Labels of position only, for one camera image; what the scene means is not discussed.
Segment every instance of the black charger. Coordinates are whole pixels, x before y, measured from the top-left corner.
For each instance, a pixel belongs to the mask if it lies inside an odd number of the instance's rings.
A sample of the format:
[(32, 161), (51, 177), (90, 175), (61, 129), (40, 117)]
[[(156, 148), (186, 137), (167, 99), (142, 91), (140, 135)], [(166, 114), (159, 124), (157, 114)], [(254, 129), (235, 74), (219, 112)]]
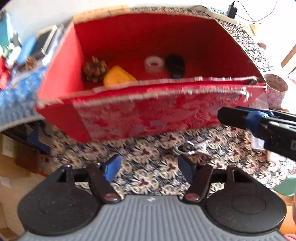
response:
[(229, 5), (228, 11), (227, 11), (227, 17), (234, 18), (237, 13), (237, 8), (234, 6), (234, 3)]

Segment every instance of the paper cup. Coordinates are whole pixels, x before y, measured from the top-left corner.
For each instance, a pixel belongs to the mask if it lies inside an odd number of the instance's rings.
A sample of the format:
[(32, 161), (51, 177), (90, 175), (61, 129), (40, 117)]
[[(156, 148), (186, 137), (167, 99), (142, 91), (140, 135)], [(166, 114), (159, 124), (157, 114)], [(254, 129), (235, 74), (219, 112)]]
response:
[(287, 83), (275, 74), (266, 74), (264, 77), (267, 83), (266, 97), (269, 108), (280, 108), (288, 90)]

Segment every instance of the pine cone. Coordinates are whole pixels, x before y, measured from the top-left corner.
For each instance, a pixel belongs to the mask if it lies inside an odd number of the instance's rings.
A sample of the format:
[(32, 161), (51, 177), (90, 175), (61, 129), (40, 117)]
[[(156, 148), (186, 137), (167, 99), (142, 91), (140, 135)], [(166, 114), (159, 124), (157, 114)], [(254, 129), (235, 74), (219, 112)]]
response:
[(107, 70), (106, 63), (103, 60), (99, 61), (95, 57), (92, 57), (91, 61), (87, 61), (83, 67), (86, 80), (93, 83), (102, 82)]
[(36, 65), (37, 65), (37, 60), (34, 57), (30, 56), (27, 58), (25, 62), (25, 69), (32, 70), (36, 67)]

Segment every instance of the tape roll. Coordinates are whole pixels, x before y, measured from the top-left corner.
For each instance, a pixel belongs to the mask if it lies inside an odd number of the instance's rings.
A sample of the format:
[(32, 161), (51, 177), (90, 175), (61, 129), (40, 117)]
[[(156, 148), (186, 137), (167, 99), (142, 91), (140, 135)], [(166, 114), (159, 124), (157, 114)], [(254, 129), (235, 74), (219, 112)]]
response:
[(149, 56), (144, 60), (144, 66), (147, 73), (154, 74), (163, 71), (164, 61), (158, 56)]

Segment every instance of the gray ribbed surface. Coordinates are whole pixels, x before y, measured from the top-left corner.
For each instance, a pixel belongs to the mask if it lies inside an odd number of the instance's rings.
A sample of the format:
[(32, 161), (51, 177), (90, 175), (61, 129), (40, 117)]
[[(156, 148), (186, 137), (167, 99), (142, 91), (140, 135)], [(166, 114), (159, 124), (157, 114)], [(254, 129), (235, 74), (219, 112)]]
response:
[(278, 232), (244, 237), (213, 225), (197, 205), (177, 196), (127, 195), (119, 204), (105, 205), (86, 227), (60, 237), (26, 232), (18, 241), (286, 241)]

